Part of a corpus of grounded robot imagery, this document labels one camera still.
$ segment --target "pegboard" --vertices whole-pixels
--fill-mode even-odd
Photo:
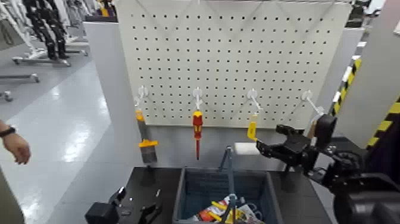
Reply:
[[[192,125],[203,91],[204,126],[305,128],[347,21],[347,2],[118,1],[130,84],[144,85],[149,125]]]

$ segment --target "robotic arm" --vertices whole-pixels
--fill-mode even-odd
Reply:
[[[317,142],[289,126],[277,125],[276,132],[287,136],[282,144],[267,145],[257,140],[261,155],[277,158],[290,167],[299,167],[311,180],[335,195],[333,207],[339,224],[400,223],[400,188],[382,173],[364,173],[362,159],[351,151],[328,148],[337,118],[321,116],[315,126]],[[326,169],[314,167],[322,153],[333,159]]]

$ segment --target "black wristwatch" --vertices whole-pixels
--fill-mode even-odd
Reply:
[[[15,133],[15,128],[10,127],[9,129],[7,129],[3,132],[0,132],[0,138],[6,137],[7,135],[12,134],[12,133]]]

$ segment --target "floor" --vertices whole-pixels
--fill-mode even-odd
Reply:
[[[14,65],[24,45],[1,51],[1,74],[37,73],[41,82],[0,80],[0,119],[18,129],[31,146],[26,166],[13,163],[0,146],[0,165],[26,217],[27,224],[85,224],[94,201],[108,201],[126,184],[132,166],[113,155],[114,130],[90,56],[73,55],[72,67]],[[315,187],[333,217],[332,195]]]

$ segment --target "red object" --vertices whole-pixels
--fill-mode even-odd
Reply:
[[[196,158],[199,160],[200,157],[200,139],[201,139],[201,126],[203,125],[203,116],[201,111],[196,110],[193,113],[193,127],[194,136],[196,140]]]

